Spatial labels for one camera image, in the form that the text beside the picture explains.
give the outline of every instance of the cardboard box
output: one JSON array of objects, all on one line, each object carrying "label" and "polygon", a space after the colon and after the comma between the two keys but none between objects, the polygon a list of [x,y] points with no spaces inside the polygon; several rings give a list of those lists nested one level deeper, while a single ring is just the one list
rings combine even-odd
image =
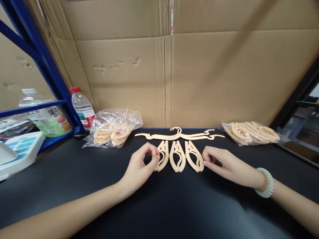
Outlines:
[{"label": "cardboard box", "polygon": [[269,125],[318,55],[315,0],[35,0],[68,86],[144,127]]}]

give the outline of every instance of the plastic bottle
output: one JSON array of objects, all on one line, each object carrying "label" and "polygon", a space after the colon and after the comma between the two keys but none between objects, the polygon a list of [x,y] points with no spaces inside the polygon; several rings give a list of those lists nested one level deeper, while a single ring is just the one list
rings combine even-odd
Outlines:
[{"label": "plastic bottle", "polygon": [[[26,94],[26,97],[20,101],[19,107],[35,106],[54,101],[38,94],[35,89],[22,89],[22,92]],[[62,136],[72,130],[72,126],[59,106],[29,111],[27,115],[46,137]]]},{"label": "plastic bottle", "polygon": [[81,93],[80,87],[71,87],[72,105],[84,127],[91,127],[95,113],[89,99]]}]

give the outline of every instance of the red bottle cap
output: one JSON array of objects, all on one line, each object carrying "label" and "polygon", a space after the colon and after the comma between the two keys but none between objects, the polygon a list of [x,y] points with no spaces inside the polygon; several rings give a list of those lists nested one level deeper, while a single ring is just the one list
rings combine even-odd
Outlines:
[{"label": "red bottle cap", "polygon": [[70,91],[71,92],[81,92],[81,88],[80,87],[71,87]]}]

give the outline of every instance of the black table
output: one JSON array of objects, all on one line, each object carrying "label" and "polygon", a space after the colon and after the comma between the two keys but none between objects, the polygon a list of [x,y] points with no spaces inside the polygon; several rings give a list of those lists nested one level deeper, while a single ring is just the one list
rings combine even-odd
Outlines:
[{"label": "black table", "polygon": [[[187,129],[183,133],[203,131]],[[84,141],[72,139],[0,184],[0,228],[119,181],[131,154],[147,142],[144,136],[134,137],[141,132],[176,133],[138,129],[121,149],[81,149]],[[184,149],[184,140],[179,140]],[[158,146],[161,141],[149,142]],[[255,168],[266,168],[274,178],[319,203],[319,170],[275,145],[238,147],[228,136],[193,143],[200,152],[206,145],[227,149]],[[74,236],[163,237],[313,238],[275,202],[261,198],[253,189],[236,185],[207,168],[197,173],[188,163],[182,173],[175,173],[169,162],[134,195]]]}]

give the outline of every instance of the blue shelf post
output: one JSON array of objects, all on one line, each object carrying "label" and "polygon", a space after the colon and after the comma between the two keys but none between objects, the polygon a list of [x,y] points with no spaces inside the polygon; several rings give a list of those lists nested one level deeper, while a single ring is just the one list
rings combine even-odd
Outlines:
[{"label": "blue shelf post", "polygon": [[43,109],[46,107],[61,105],[64,113],[73,127],[73,132],[61,137],[47,138],[44,142],[44,148],[48,149],[50,146],[53,146],[54,144],[71,137],[73,133],[84,130],[84,127],[72,106],[71,95],[23,0],[0,0],[0,3],[19,35],[17,35],[1,20],[0,32],[34,59],[45,81],[57,99],[55,102],[45,103],[37,106],[1,111],[0,118],[21,114],[32,110]]}]

